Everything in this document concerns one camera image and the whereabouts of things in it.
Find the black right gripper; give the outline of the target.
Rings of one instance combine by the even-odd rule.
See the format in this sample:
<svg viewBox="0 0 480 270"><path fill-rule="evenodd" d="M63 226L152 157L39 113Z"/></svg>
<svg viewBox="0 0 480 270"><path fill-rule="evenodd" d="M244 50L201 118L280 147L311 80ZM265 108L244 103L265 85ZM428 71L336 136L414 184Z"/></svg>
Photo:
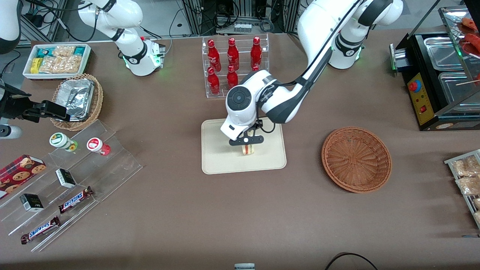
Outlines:
<svg viewBox="0 0 480 270"><path fill-rule="evenodd" d="M9 84L1 85L0 116L2 119L20 119L38 123L43 117L40 110L35 106L37 102L32 102L32 95L12 87ZM57 103L43 100L42 114L46 117L57 119L58 121L70 121L70 114L67 108Z"/></svg>

